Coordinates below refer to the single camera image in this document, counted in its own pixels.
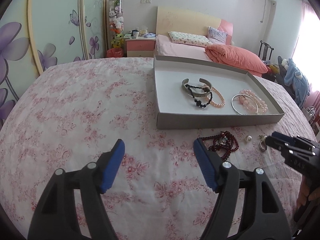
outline human hand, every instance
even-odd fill
[[[307,179],[305,176],[302,176],[302,181],[300,184],[300,191],[297,199],[297,208],[304,206],[308,201],[315,200],[317,198],[320,198],[320,187],[317,188],[315,191],[313,191],[310,196],[310,188],[307,185]]]

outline clear cylinder toy container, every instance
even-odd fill
[[[123,2],[124,0],[109,0],[109,33],[112,48],[122,48],[124,44]]]

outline gray box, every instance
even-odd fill
[[[284,111],[264,86],[252,74],[239,68],[198,59],[155,56],[154,74],[158,129],[261,125],[279,122],[284,116]],[[203,85],[199,78],[211,82],[224,96],[225,106],[197,107],[193,98],[181,88],[185,78],[189,78],[189,84],[194,86]],[[233,110],[231,99],[243,89],[250,89],[266,102],[267,114],[240,115]],[[213,101],[220,103],[219,100],[213,93]]]

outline trash can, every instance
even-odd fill
[[[108,49],[107,57],[123,57],[123,49],[121,48]]]

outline floral bedsheet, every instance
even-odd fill
[[[0,132],[0,203],[24,236],[53,172],[81,169],[121,138],[126,153],[102,196],[119,239],[198,239],[217,195],[204,181],[192,144],[221,130],[240,144],[229,161],[249,171],[262,167],[292,222],[301,175],[279,152],[258,148],[258,135],[273,131],[315,139],[284,88],[258,78],[286,113],[277,124],[157,130],[153,78],[152,58],[99,59],[57,65],[29,87]],[[89,236],[80,193],[75,197],[81,230]],[[242,189],[230,234],[239,226],[243,198]]]

